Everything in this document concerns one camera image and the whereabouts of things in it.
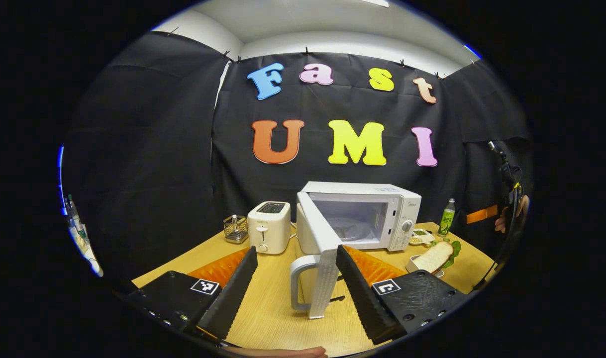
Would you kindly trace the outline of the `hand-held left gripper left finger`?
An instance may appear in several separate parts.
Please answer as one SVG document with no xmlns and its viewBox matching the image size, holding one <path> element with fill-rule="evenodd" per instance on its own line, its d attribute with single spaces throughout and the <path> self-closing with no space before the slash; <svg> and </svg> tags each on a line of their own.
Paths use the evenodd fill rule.
<svg viewBox="0 0 606 358">
<path fill-rule="evenodd" d="M 251 246 L 189 274 L 169 270 L 117 297 L 175 334 L 219 346 L 257 267 L 257 250 Z"/>
</svg>

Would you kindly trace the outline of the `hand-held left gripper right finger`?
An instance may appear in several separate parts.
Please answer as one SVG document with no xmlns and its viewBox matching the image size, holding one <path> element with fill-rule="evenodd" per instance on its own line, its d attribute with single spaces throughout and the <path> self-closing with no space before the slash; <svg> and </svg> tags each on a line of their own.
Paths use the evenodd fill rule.
<svg viewBox="0 0 606 358">
<path fill-rule="evenodd" d="M 348 287 L 358 317 L 374 345 L 414 336 L 444 320 L 471 299 L 427 270 L 373 278 L 365 269 L 376 258 L 339 245 L 336 265 Z"/>
</svg>

